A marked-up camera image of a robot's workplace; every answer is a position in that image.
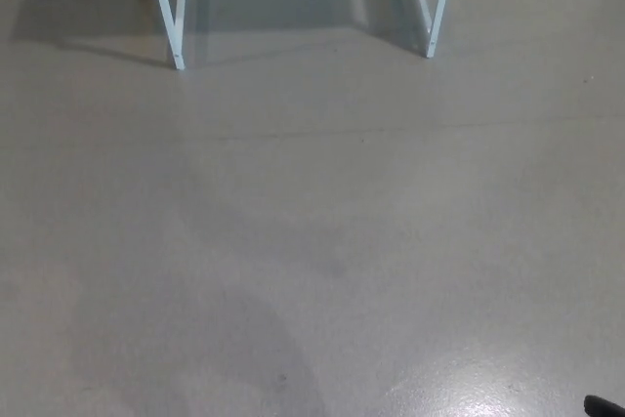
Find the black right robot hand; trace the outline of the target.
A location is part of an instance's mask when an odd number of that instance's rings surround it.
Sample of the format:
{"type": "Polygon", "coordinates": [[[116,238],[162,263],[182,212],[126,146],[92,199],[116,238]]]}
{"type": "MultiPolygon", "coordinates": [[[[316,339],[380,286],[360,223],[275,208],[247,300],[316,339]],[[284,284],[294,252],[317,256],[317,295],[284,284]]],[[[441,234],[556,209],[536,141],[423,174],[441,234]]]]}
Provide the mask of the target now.
{"type": "Polygon", "coordinates": [[[584,411],[590,417],[625,417],[624,407],[599,396],[585,396],[584,411]]]}

